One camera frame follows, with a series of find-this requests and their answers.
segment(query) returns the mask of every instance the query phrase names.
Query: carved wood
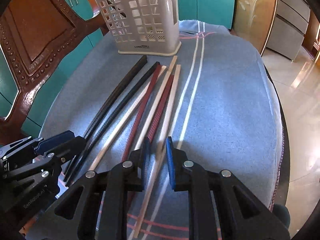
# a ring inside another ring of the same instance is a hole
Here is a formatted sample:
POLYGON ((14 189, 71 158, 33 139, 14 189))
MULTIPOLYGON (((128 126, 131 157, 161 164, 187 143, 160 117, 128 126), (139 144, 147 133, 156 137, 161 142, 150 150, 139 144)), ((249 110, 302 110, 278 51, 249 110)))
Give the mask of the carved wood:
POLYGON ((100 14, 80 18, 65 0, 12 0, 0 18, 0 44, 18 88, 9 115, 0 118, 0 145, 23 138, 21 127, 37 92, 60 61, 105 25, 100 14))

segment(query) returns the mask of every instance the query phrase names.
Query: blue towel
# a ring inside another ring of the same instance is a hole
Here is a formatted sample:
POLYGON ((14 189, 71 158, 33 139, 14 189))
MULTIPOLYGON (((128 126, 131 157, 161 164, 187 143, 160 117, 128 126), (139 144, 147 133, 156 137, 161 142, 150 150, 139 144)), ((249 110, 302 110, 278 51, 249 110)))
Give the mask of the blue towel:
MULTIPOLYGON (((174 146, 180 145, 190 160, 209 171, 232 171, 270 207, 282 156, 282 123, 279 102, 259 53, 249 42, 230 35, 225 27, 198 21, 181 21, 180 38, 182 46, 177 53, 177 63, 181 64, 181 74, 171 124, 179 102, 181 108, 172 133, 174 146)), ((65 130, 82 136, 104 101, 140 57, 119 55, 108 33, 83 60, 55 99, 41 136, 48 138, 65 130)), ((171 57, 148 56, 146 66, 111 111, 154 62, 169 66, 171 60, 171 57)), ((80 175, 89 168, 118 120, 92 150, 80 175)), ((133 120, 134 117, 107 151, 97 167, 98 172, 110 170, 121 161, 133 120)), ((153 153, 159 130, 151 147, 153 153)), ((170 186, 167 187, 167 175, 165 163, 149 202, 145 216, 147 223, 142 225, 147 234, 140 233, 139 239, 188 238, 188 194, 175 193, 170 186)), ((135 217, 139 215, 143 196, 144 192, 138 193, 132 203, 128 236, 135 217)))

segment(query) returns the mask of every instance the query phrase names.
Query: silver rivet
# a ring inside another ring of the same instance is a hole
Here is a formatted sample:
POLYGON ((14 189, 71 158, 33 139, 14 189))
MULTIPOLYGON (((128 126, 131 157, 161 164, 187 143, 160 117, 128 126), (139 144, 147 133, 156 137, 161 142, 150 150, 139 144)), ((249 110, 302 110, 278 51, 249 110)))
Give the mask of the silver rivet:
POLYGON ((48 175, 49 175, 49 171, 44 171, 44 172, 41 173, 41 176, 43 178, 48 177, 48 175))
POLYGON ((132 166, 132 161, 125 161, 122 163, 124 168, 130 168, 132 166))
POLYGON ((93 178, 95 175, 96 175, 96 173, 95 173, 94 171, 87 171, 87 172, 85 173, 85 176, 86 176, 88 179, 93 178))
POLYGON ((183 166, 185 166, 186 168, 191 168, 193 166, 193 161, 185 161, 183 163, 183 166))
POLYGON ((223 171, 221 171, 221 175, 222 175, 223 177, 228 178, 228 177, 231 176, 231 171, 223 170, 223 171))

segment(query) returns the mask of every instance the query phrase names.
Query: tiled floor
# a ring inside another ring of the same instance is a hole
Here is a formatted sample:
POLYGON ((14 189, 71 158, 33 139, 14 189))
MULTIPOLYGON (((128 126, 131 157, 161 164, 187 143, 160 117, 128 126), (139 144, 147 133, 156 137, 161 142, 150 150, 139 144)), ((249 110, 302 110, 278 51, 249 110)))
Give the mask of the tiled floor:
POLYGON ((268 49, 262 58, 288 128, 291 167, 286 206, 294 236, 320 198, 320 67, 304 48, 293 62, 268 49))

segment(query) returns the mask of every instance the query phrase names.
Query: blue gripper pad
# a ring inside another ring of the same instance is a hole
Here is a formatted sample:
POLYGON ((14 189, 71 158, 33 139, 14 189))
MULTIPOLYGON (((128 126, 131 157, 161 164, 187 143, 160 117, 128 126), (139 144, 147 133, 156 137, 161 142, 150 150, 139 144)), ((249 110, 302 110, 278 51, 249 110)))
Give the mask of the blue gripper pad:
POLYGON ((75 137, 75 134, 70 130, 57 134, 39 143, 35 149, 37 155, 44 155, 46 151, 55 148, 59 144, 65 143, 75 137))
POLYGON ((176 177, 175 177, 175 167, 174 167, 173 157, 172 157, 173 143, 172 143, 171 137, 168 137, 166 140, 166 148, 167 148, 167 163, 168 163, 168 170, 169 170, 170 185, 171 185, 171 188, 175 190, 176 177))
POLYGON ((145 184, 148 182, 148 170, 149 170, 149 159, 150 159, 150 141, 148 137, 145 137, 142 145, 142 157, 143 163, 141 168, 141 178, 143 190, 145 189, 145 184))

